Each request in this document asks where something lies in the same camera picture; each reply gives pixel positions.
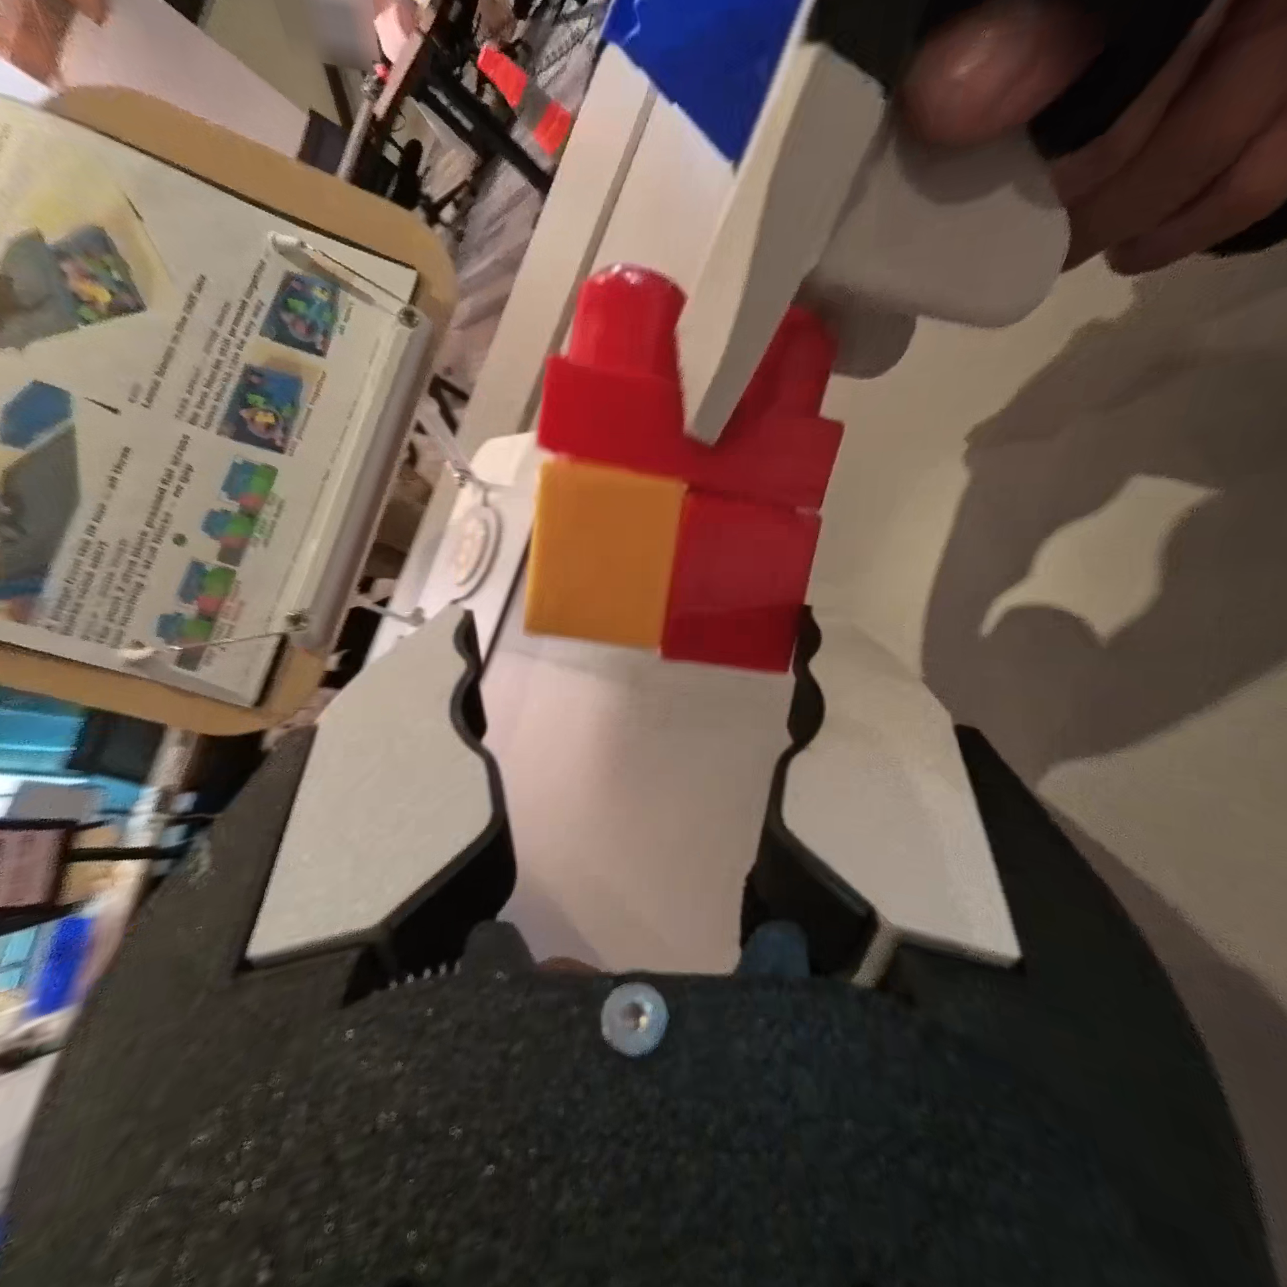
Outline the blue plastic bin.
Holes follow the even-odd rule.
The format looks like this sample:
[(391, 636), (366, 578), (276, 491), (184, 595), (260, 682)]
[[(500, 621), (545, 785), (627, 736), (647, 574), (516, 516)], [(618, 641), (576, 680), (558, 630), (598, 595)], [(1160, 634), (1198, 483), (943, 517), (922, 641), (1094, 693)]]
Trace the blue plastic bin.
[(802, 0), (616, 0), (602, 40), (740, 163)]

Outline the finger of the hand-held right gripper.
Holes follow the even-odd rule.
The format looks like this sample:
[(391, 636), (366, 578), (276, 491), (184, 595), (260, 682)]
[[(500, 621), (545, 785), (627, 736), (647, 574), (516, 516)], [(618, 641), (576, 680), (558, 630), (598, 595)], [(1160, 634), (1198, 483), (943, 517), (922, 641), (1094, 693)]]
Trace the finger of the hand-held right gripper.
[(888, 98), (825, 42), (788, 42), (681, 310), (687, 437), (718, 444), (825, 260)]

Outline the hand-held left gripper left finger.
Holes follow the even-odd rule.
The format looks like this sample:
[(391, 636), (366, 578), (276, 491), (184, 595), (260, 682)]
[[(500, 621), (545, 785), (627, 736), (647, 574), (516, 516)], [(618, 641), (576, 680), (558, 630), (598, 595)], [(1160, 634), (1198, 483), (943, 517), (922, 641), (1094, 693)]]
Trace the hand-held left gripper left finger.
[(476, 627), (443, 607), (362, 669), (311, 726), (247, 964), (374, 943), (503, 823), (503, 782), (466, 722)]

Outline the yellow one-stud block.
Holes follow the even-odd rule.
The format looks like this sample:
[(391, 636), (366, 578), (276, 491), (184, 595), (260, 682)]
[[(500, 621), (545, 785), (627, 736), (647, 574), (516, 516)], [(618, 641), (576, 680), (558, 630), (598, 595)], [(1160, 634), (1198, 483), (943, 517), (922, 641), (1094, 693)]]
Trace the yellow one-stud block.
[(681, 479), (545, 461), (525, 630), (659, 649), (687, 494)]

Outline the red one-stud block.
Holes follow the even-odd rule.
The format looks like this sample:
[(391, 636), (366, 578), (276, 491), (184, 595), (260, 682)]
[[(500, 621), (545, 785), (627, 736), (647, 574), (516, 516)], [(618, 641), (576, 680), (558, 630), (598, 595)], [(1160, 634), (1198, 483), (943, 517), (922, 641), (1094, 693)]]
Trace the red one-stud block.
[(786, 674), (822, 516), (689, 491), (659, 652), (671, 663)]

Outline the red two-stud block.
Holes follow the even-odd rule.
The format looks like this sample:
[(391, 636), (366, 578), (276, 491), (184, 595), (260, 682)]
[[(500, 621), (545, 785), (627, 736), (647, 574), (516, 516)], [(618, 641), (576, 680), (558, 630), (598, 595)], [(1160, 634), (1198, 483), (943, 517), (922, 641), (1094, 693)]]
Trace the red two-stud block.
[(687, 293), (630, 265), (580, 285), (562, 353), (545, 366), (545, 450), (681, 479), (744, 502), (822, 509), (842, 426), (822, 414), (838, 340), (791, 305), (716, 444), (687, 433), (676, 324)]

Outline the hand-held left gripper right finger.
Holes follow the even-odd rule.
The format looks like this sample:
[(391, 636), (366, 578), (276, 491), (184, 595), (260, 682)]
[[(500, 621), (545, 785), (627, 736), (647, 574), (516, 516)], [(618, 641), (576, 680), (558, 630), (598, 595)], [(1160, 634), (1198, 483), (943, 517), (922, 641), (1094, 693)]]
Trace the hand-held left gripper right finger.
[(812, 972), (878, 985), (900, 946), (995, 967), (1021, 938), (955, 724), (885, 646), (802, 612), (767, 797), (767, 923)]

